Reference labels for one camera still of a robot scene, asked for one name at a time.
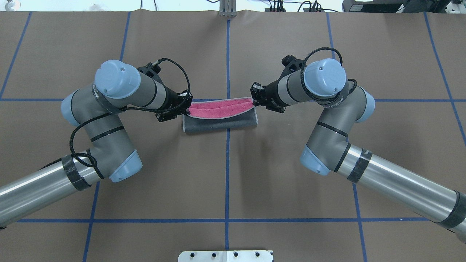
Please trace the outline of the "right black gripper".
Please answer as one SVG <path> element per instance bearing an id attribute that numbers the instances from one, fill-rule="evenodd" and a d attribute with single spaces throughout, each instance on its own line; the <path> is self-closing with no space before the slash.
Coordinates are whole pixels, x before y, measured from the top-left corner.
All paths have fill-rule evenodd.
<path id="1" fill-rule="evenodd" d="M 255 107 L 262 106 L 269 111 L 284 113 L 285 107 L 280 106 L 273 100 L 272 94 L 267 93 L 266 86 L 262 86 L 257 82 L 253 82 L 250 93 L 252 97 L 252 105 Z"/>

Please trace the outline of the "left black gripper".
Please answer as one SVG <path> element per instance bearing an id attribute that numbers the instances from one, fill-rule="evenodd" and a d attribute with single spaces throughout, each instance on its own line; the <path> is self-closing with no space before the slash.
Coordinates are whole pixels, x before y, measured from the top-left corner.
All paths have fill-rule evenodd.
<path id="1" fill-rule="evenodd" d="M 185 90 L 182 93 L 169 91 L 170 107 L 165 113 L 166 117 L 176 118 L 178 115 L 190 115 L 190 106 L 193 101 L 191 91 Z"/>

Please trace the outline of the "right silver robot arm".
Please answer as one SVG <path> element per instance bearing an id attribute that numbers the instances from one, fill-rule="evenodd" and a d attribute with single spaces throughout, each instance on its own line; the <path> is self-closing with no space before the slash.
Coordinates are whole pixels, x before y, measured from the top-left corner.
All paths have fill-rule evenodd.
<path id="1" fill-rule="evenodd" d="M 449 170 L 465 161 L 465 145 L 445 110 L 427 102 L 383 102 L 377 112 L 368 88 L 350 79 L 340 61 L 306 64 L 283 59 L 284 70 L 269 84 L 254 82 L 255 106 L 283 113 L 315 102 L 323 111 L 305 142 L 301 163 L 320 175 L 335 172 L 349 182 L 395 201 L 455 234 L 465 243 L 465 187 L 445 186 L 422 175 Z M 459 145 L 453 144 L 459 139 Z"/>

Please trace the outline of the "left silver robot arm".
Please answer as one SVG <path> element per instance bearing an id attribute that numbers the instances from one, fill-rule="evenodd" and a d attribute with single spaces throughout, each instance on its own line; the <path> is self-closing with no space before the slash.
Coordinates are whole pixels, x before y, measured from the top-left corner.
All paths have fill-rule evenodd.
<path id="1" fill-rule="evenodd" d="M 67 96 L 60 105 L 63 118 L 75 129 L 69 154 L 38 171 L 1 187 L 1 229 L 103 179 L 120 182 L 142 169 L 138 151 L 119 114 L 154 113 L 159 122 L 188 115 L 193 100 L 184 69 L 186 90 L 175 92 L 161 80 L 161 58 L 142 67 L 118 60 L 103 62 L 94 80 Z"/>

